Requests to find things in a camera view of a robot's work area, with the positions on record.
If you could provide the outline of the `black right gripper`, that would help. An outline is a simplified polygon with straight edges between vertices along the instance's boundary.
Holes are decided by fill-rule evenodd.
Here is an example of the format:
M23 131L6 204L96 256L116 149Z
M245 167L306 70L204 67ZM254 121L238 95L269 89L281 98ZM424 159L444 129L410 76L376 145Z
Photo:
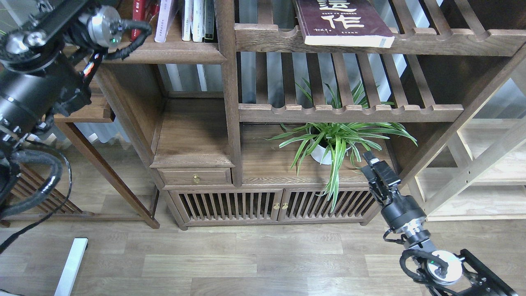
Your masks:
M426 214L412 196L400 193L398 185L401 180L398 175L387 162L379 161L371 151L363 153L363 157L367 165L361 170L369 182L371 193L381 206L380 212L387 225L396 234L422 232Z

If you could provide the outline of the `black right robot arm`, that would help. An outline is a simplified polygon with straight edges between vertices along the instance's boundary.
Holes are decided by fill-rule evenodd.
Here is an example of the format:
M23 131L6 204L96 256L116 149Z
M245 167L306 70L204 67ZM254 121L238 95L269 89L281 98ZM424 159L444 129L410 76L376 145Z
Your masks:
M395 240L405 250L399 264L408 277L423 284L433 296L515 296L517 293L466 249L459 254L439 250L423 227L426 214L408 195L398 190L401 182L385 161L370 151L363 154L362 167L370 192L381 206L387 234L401 234Z

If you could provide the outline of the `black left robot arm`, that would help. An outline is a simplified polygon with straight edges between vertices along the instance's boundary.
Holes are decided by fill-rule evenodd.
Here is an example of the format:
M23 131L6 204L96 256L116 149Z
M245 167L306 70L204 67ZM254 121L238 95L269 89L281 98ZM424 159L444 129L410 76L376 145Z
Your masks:
M59 160L23 149L30 134L46 133L54 115L70 116L91 103L90 82L103 60L125 59L152 34L149 22L122 19L97 0L38 1L39 13L1 36L1 218L41 204L62 176ZM49 166L49 176L25 200L7 200L22 163Z

